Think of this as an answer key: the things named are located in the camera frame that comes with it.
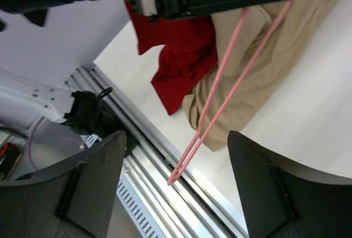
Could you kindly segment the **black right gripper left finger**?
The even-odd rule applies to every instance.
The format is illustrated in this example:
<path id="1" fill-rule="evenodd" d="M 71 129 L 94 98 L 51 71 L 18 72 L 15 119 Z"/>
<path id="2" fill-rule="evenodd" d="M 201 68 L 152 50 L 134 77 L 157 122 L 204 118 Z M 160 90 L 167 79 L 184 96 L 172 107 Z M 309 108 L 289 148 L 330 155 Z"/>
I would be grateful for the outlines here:
<path id="1" fill-rule="evenodd" d="M 106 237 L 127 137 L 1 182 L 1 237 Z"/>

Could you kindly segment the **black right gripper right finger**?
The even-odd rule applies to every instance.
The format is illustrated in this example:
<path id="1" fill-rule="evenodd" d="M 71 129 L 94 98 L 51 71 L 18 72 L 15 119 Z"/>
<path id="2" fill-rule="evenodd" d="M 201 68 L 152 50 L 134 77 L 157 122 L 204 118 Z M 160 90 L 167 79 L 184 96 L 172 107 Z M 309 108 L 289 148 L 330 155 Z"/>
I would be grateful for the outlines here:
<path id="1" fill-rule="evenodd" d="M 237 131 L 228 151 L 250 237 L 351 237 L 351 179 L 310 168 Z"/>

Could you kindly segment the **red t shirt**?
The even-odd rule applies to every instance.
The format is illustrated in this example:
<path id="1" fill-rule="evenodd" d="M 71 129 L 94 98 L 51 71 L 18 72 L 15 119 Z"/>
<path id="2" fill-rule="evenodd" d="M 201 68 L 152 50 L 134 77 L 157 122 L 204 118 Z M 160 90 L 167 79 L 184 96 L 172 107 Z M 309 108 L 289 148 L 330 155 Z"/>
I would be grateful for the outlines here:
<path id="1" fill-rule="evenodd" d="M 129 2 L 125 5 L 135 29 L 138 54 L 163 46 L 151 84 L 167 114 L 172 115 L 180 109 L 183 98 L 218 61 L 211 17 L 176 21 L 161 19 L 151 24 L 147 17 L 133 13 Z"/>

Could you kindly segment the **beige t shirt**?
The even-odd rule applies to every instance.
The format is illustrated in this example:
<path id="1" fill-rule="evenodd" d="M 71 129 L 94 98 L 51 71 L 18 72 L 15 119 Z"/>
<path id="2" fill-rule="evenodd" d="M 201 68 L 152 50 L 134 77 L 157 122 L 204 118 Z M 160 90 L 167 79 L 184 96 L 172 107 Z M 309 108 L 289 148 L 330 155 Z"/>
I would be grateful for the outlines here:
<path id="1" fill-rule="evenodd" d="M 231 95 L 230 90 L 284 3 L 256 5 L 249 9 L 210 106 L 205 108 L 205 103 L 218 66 L 214 66 L 183 99 L 190 126 L 207 132 L 206 147 L 212 151 L 220 150 L 226 145 L 231 130 L 241 130 L 253 118 L 300 60 L 334 1 L 293 0 L 283 21 Z"/>

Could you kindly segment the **pink wire hanger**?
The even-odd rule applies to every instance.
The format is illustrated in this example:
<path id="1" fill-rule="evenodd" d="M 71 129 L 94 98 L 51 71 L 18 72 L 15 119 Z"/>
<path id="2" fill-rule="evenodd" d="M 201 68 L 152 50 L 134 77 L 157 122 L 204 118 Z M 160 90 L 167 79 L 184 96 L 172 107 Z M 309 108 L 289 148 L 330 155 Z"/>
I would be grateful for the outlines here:
<path id="1" fill-rule="evenodd" d="M 168 185 L 201 145 L 220 150 L 226 134 L 242 129 L 269 99 L 306 49 L 310 32 L 305 26 L 313 10 L 306 0 L 292 0 L 212 14 L 218 65 L 183 99 L 196 134 Z"/>

